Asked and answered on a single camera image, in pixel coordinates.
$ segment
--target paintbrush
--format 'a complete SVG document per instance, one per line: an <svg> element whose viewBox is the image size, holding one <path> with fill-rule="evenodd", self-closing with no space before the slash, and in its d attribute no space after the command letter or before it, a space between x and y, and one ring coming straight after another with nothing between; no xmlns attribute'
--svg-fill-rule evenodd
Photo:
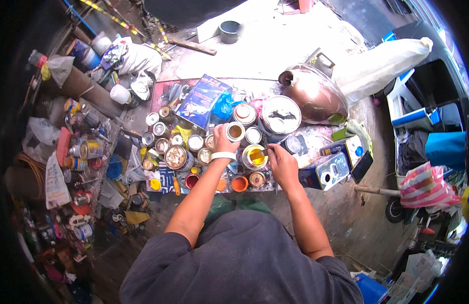
<svg viewBox="0 0 469 304"><path fill-rule="evenodd" d="M271 148L266 148L264 150L261 150L261 151L255 152L255 153L251 153L250 154L250 160L255 161L257 159L260 159L260 158L263 158L263 157L267 156L268 155L268 150L270 150L270 149Z"/></svg>

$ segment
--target white wristband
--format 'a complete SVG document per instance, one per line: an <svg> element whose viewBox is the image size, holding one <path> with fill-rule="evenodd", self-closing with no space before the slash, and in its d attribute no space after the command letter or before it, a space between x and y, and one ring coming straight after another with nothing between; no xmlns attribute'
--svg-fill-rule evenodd
<svg viewBox="0 0 469 304"><path fill-rule="evenodd" d="M231 159L233 161L236 161L236 154L232 152L216 152L211 155L211 160L214 159Z"/></svg>

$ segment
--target wheel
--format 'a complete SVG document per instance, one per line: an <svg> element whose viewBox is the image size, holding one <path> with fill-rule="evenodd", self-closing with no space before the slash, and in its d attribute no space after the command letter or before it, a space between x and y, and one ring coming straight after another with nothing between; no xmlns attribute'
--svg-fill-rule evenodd
<svg viewBox="0 0 469 304"><path fill-rule="evenodd" d="M403 221L403 206L400 204L398 198L390 198L386 203L386 209L384 210L384 215L390 223L397 224Z"/></svg>

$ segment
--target person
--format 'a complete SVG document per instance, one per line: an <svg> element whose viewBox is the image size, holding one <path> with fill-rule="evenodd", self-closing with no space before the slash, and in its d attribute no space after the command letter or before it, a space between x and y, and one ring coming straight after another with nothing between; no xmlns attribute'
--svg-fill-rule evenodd
<svg viewBox="0 0 469 304"><path fill-rule="evenodd" d="M214 128L215 152L239 147L226 126ZM269 211L245 208L206 219L231 161L214 159L165 233L151 238L133 263L120 288L122 303L363 303L298 181L297 160L277 144L268 147L298 247Z"/></svg>

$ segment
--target hand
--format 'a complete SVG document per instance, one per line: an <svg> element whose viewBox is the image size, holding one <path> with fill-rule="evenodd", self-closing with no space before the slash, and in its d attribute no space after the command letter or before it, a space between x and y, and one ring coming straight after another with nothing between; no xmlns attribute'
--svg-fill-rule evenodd
<svg viewBox="0 0 469 304"><path fill-rule="evenodd" d="M268 159L273 178L280 187L287 191L294 186L300 185L298 181L298 163L295 157L290 155L286 149L279 144L270 143L268 148Z"/></svg>
<svg viewBox="0 0 469 304"><path fill-rule="evenodd" d="M234 153L238 147L239 142L232 143L226 136L226 127L229 124L224 125L217 125L214 127L213 134L214 134L214 142L216 143L214 146L214 152L232 152Z"/></svg>

